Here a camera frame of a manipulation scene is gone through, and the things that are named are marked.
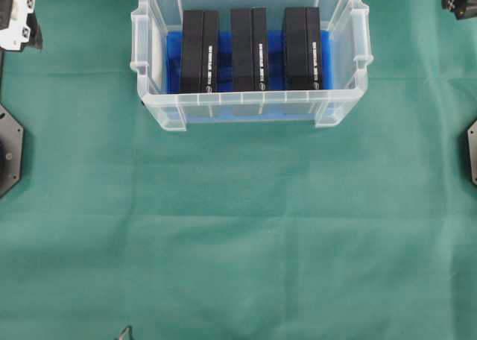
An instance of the black box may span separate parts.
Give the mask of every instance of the black box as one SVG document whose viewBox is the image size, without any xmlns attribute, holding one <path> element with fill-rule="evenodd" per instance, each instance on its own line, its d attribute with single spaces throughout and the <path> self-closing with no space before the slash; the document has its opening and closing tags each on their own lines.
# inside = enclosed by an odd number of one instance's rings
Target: black box
<svg viewBox="0 0 477 340">
<path fill-rule="evenodd" d="M 203 12 L 201 92 L 217 92 L 218 12 Z"/>
<path fill-rule="evenodd" d="M 233 90 L 249 92 L 255 89 L 253 78 L 252 11 L 232 9 L 230 11 L 232 30 L 232 71 Z"/>
<path fill-rule="evenodd" d="M 202 75 L 203 11 L 184 10 L 180 92 L 200 92 Z"/>
<path fill-rule="evenodd" d="M 306 37 L 308 39 L 309 89 L 323 89 L 320 11 L 317 7 L 306 8 Z"/>
<path fill-rule="evenodd" d="M 283 22 L 285 88 L 322 89 L 320 15 L 317 7 L 287 7 Z"/>
<path fill-rule="evenodd" d="M 253 76 L 254 90 L 269 90 L 267 10 L 252 9 Z"/>
</svg>

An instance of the hexagonal black base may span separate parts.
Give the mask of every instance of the hexagonal black base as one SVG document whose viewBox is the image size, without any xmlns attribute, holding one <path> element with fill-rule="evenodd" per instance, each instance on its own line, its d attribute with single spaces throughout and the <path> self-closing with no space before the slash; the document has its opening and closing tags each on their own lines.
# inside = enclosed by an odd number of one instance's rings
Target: hexagonal black base
<svg viewBox="0 0 477 340">
<path fill-rule="evenodd" d="M 3 171 L 0 169 L 1 197 L 20 181 L 23 148 L 23 126 L 1 105 L 0 144 L 0 157 L 3 158 Z"/>
</svg>

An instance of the green cloth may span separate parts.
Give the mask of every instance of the green cloth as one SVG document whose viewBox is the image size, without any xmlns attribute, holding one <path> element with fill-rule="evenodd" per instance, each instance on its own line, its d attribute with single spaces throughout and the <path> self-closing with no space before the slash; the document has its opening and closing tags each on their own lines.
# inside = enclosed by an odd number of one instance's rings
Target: green cloth
<svg viewBox="0 0 477 340">
<path fill-rule="evenodd" d="M 137 0 L 37 0 L 5 58 L 25 126 L 0 200 L 0 338 L 477 339 L 477 19 L 364 0 L 369 90 L 336 128 L 159 128 Z"/>
</svg>

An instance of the clear plastic bin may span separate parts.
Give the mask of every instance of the clear plastic bin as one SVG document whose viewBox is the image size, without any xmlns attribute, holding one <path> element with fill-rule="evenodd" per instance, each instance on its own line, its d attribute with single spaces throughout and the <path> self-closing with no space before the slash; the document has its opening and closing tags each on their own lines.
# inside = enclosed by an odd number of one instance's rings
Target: clear plastic bin
<svg viewBox="0 0 477 340">
<path fill-rule="evenodd" d="M 266 7 L 269 31 L 280 31 L 286 7 L 320 7 L 329 38 L 328 90 L 171 94 L 168 34 L 182 29 L 183 11 L 219 12 L 221 32 L 230 31 L 230 9 Z M 367 90 L 373 61 L 369 7 L 361 0 L 139 0 L 131 14 L 131 69 L 137 90 L 159 125 L 185 131 L 192 122 L 309 120 L 317 128 L 339 124 Z"/>
</svg>

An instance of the white robot part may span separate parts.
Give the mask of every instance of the white robot part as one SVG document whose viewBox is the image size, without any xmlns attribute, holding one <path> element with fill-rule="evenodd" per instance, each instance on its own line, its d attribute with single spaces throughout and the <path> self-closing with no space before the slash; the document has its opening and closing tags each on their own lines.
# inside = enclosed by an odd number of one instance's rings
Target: white robot part
<svg viewBox="0 0 477 340">
<path fill-rule="evenodd" d="M 35 0 L 13 0 L 10 24 L 0 31 L 0 48 L 19 51 L 22 43 L 28 43 L 31 30 L 27 26 L 27 18 L 34 11 Z"/>
</svg>

